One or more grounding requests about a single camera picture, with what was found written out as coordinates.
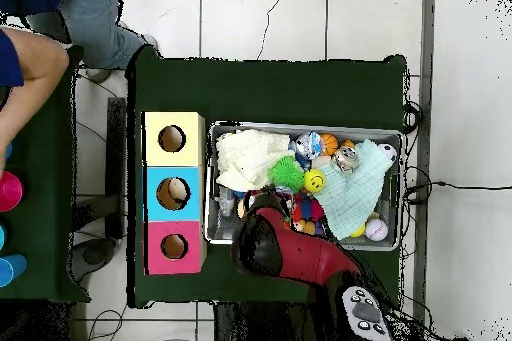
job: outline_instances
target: blue sleeve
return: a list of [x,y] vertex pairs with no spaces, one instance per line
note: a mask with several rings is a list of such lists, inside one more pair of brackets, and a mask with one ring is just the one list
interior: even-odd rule
[[23,75],[21,73],[18,54],[14,45],[4,31],[0,29],[0,86],[21,87]]

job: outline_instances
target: pink box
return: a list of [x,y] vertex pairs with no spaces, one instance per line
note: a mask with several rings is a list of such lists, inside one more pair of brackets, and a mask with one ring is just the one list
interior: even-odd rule
[[[172,234],[180,235],[186,242],[185,253],[179,259],[169,259],[162,251],[162,240]],[[206,242],[199,221],[148,222],[147,242],[149,275],[201,272],[206,257]]]

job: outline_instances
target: yellow ball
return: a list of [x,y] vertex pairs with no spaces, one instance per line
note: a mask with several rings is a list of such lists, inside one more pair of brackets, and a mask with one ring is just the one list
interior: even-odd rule
[[360,237],[361,235],[364,234],[365,230],[366,230],[366,224],[363,223],[363,225],[361,225],[361,227],[356,232],[351,234],[350,236],[351,237]]
[[318,169],[308,170],[304,174],[304,188],[310,193],[317,193],[325,187],[325,175]]

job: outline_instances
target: circular hole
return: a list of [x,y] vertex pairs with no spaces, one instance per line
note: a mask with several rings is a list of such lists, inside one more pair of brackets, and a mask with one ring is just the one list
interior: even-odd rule
[[162,150],[169,153],[177,153],[185,145],[185,133],[176,125],[166,126],[158,134],[158,144]]
[[160,249],[165,257],[168,259],[181,259],[187,254],[188,244],[187,240],[180,234],[171,234],[164,237],[160,244]]
[[184,179],[166,178],[160,182],[156,198],[164,209],[181,210],[190,198],[190,188]]

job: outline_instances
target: dark green cloth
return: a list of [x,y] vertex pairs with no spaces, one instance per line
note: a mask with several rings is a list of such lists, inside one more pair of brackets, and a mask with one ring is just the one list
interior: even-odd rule
[[0,299],[89,301],[67,273],[74,168],[71,94],[79,50],[68,51],[70,67],[57,89],[13,142],[6,170],[21,179],[25,191],[16,208],[0,213],[8,235],[0,257],[22,254],[28,267],[0,288]]
[[[402,129],[405,60],[230,62],[159,59],[144,47],[136,57],[129,101],[135,100],[135,184],[141,178],[140,113],[193,111],[217,120]],[[229,246],[209,245],[199,274],[145,276],[142,269],[142,189],[136,188],[135,304],[148,301],[305,301],[308,287],[239,274]],[[399,250],[355,253],[377,274],[396,303]]]

